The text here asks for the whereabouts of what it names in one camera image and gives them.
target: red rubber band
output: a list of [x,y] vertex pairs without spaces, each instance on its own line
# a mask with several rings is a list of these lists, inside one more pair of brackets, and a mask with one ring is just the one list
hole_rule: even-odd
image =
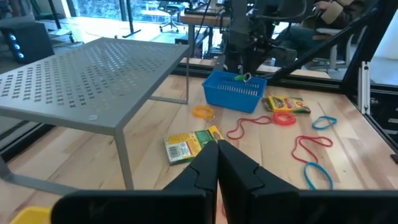
[[272,120],[279,125],[289,126],[296,123],[296,117],[288,112],[275,112],[272,116]]
[[[323,143],[322,139],[328,141],[328,144]],[[294,143],[294,148],[292,150],[292,156],[294,159],[296,159],[300,162],[303,162],[303,163],[308,163],[308,161],[301,159],[294,154],[298,145],[303,147],[303,149],[305,149],[314,158],[316,163],[318,163],[318,157],[309,148],[307,148],[303,145],[302,140],[309,140],[311,142],[317,143],[318,145],[325,146],[325,147],[332,147],[332,145],[333,145],[333,141],[326,137],[298,136]]]
[[[262,119],[262,118],[268,119],[268,121],[265,121],[265,122],[259,121],[259,120]],[[268,117],[268,116],[261,116],[261,117],[256,118],[256,119],[239,118],[239,119],[238,119],[238,122],[237,122],[238,125],[236,126],[236,128],[235,128],[234,130],[228,131],[228,132],[226,133],[226,136],[229,137],[229,138],[232,139],[232,140],[241,139],[241,138],[244,136],[244,128],[243,128],[243,126],[242,126],[242,122],[243,122],[243,121],[249,121],[249,122],[252,122],[252,123],[255,123],[255,124],[271,124],[271,123],[272,123],[271,118]],[[234,133],[234,132],[237,131],[239,128],[242,129],[241,135],[238,136],[238,137],[231,137],[230,134],[231,134],[231,133]]]

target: blue rubber band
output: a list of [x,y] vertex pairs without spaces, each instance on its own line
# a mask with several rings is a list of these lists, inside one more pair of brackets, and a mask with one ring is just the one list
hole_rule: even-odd
[[[326,125],[326,126],[323,126],[323,127],[317,126],[317,124],[323,119],[329,120],[330,123],[328,125]],[[331,116],[320,116],[316,121],[314,121],[312,123],[312,128],[315,129],[315,130],[324,130],[326,128],[329,128],[332,125],[335,125],[336,123],[337,123],[337,119],[334,118],[334,117],[331,117]]]
[[333,190],[333,181],[332,181],[329,173],[321,165],[317,164],[316,162],[308,162],[304,166],[304,178],[305,178],[305,181],[307,181],[307,184],[310,186],[311,190],[316,190],[317,188],[312,184],[310,178],[307,175],[307,167],[308,166],[312,166],[312,167],[315,167],[318,170],[320,170],[326,176],[326,178],[329,180],[330,190]]

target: yellow crayon box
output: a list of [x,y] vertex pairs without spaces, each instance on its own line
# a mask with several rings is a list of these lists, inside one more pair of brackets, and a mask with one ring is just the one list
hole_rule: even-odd
[[209,141],[224,139],[216,126],[190,133],[172,134],[164,137],[170,164],[192,161]]
[[288,96],[268,96],[262,99],[262,104],[267,111],[289,113],[311,113],[310,108],[302,98]]

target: desk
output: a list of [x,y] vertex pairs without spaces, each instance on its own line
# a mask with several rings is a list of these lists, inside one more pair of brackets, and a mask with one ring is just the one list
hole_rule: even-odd
[[[205,9],[199,9],[198,12],[203,12],[205,13]],[[191,46],[192,51],[195,49],[195,26],[200,26],[201,20],[203,19],[203,15],[193,15],[193,14],[187,14],[187,15],[181,15],[181,23],[187,24],[188,25],[188,44]],[[211,49],[211,46],[213,45],[213,28],[216,27],[220,23],[220,16],[205,16],[205,19],[203,20],[203,27],[209,27],[209,50]],[[229,25],[229,17],[224,17],[223,18],[223,25],[228,26]]]
[[[192,60],[190,64],[213,63]],[[324,73],[296,71],[302,75],[324,77]],[[216,118],[207,123],[194,118],[191,109],[206,104],[202,79],[191,78],[190,102],[178,105],[149,100],[124,128],[129,159],[136,189],[161,189],[188,165],[169,166],[162,137],[172,133],[200,130],[211,125],[226,132],[235,128],[241,117],[257,118],[267,114],[258,106],[253,114],[214,107]],[[307,189],[302,164],[291,158],[294,138],[299,134],[325,136],[334,142],[328,149],[315,148],[320,164],[328,169],[336,189],[395,189],[398,187],[398,166],[390,159],[392,150],[368,124],[359,111],[343,95],[267,87],[267,94],[301,96],[312,114],[300,118],[295,126],[282,128],[273,124],[244,124],[246,135],[229,141],[256,162],[300,189]],[[155,91],[155,96],[185,98],[185,78],[169,76]],[[327,114],[338,118],[332,129],[315,131],[311,123]],[[310,159],[303,151],[298,154]],[[76,129],[57,127],[19,155],[9,167],[18,174],[34,176],[81,189],[124,189],[123,175],[111,136]],[[314,170],[310,177],[320,189],[326,180]],[[60,196],[0,182],[0,223],[8,223],[26,206],[51,207]],[[226,223],[218,197],[218,223]]]

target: computer tower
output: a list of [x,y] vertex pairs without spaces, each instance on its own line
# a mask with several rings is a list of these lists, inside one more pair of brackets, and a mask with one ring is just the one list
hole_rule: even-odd
[[32,63],[54,55],[44,24],[26,22],[0,28],[16,62]]

